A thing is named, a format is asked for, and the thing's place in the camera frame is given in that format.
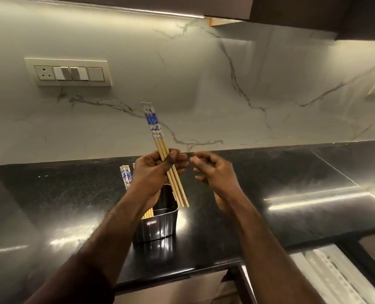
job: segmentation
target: black countertop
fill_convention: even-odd
[[[218,152],[289,252],[375,232],[375,141]],[[124,195],[136,157],[0,166],[0,303],[22,303]],[[190,168],[175,237],[131,245],[117,291],[241,262],[231,222]]]

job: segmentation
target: person's left hand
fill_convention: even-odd
[[[139,194],[144,195],[146,200],[149,200],[146,209],[152,208],[156,203],[161,188],[168,182],[166,172],[172,165],[175,164],[179,175],[183,174],[189,165],[189,162],[185,161],[188,158],[186,154],[180,153],[179,149],[170,148],[169,150],[170,153],[164,162],[161,162],[158,151],[142,156],[136,161],[129,190],[137,190]]]

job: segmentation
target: person's right hand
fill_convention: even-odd
[[[213,189],[220,209],[226,210],[226,203],[243,194],[231,162],[212,152],[196,152],[190,162],[195,165],[195,172],[202,173],[196,179],[209,184]]]

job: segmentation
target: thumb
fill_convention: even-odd
[[[176,156],[177,152],[175,150],[171,150],[169,155],[165,158],[164,162],[158,165],[158,169],[160,169],[163,173],[169,171],[169,169],[176,163]]]
[[[196,156],[191,157],[190,162],[192,162],[195,165],[195,167],[197,167],[206,176],[210,176],[214,170],[214,167],[211,167],[210,165],[200,160]]]

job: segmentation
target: hand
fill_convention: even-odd
[[[195,172],[202,173],[195,178],[213,189],[220,209],[228,210],[227,203],[243,194],[231,162],[212,152],[196,152],[190,162],[195,165]]]
[[[185,172],[189,162],[188,157],[180,153],[179,149],[170,149],[169,155],[161,162],[158,151],[137,159],[129,191],[138,191],[148,200],[147,210],[152,208],[158,200],[160,190],[168,182],[166,172],[175,164],[178,174]]]

